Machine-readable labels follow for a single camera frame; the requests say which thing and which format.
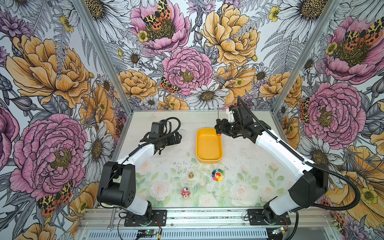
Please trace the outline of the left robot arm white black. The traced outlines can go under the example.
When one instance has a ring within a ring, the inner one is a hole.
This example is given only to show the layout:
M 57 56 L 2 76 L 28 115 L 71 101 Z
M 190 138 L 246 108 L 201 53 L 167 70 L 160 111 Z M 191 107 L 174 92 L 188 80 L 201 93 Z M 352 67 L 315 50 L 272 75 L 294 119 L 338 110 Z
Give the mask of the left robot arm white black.
M 181 142 L 179 132 L 170 134 L 147 133 L 130 154 L 117 162 L 107 162 L 102 171 L 97 200 L 131 214 L 135 223 L 147 224 L 153 218 L 152 204 L 136 194 L 136 168 L 141 167 L 156 153 Z

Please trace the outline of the orange black handle screwdriver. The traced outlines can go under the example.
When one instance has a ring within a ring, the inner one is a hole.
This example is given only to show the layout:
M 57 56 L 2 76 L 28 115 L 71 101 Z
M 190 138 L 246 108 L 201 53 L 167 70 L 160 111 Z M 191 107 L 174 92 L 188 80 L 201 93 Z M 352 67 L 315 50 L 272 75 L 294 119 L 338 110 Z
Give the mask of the orange black handle screwdriver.
M 221 119 L 220 119 L 220 112 L 218 110 L 218 117 L 216 119 L 216 125 L 215 125 L 216 134 L 218 136 L 221 136 Z

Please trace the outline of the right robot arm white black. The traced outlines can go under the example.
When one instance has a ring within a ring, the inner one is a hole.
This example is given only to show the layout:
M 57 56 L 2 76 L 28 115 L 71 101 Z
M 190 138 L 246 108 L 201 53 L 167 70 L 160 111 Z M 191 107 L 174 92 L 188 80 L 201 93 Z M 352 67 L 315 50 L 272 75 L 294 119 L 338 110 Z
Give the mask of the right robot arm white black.
M 307 209 L 328 189 L 328 173 L 315 168 L 284 142 L 265 122 L 260 121 L 248 107 L 239 105 L 226 110 L 227 118 L 217 119 L 215 130 L 233 139 L 242 137 L 270 153 L 294 178 L 295 183 L 284 194 L 268 201 L 262 211 L 263 220 L 274 224 L 287 212 Z

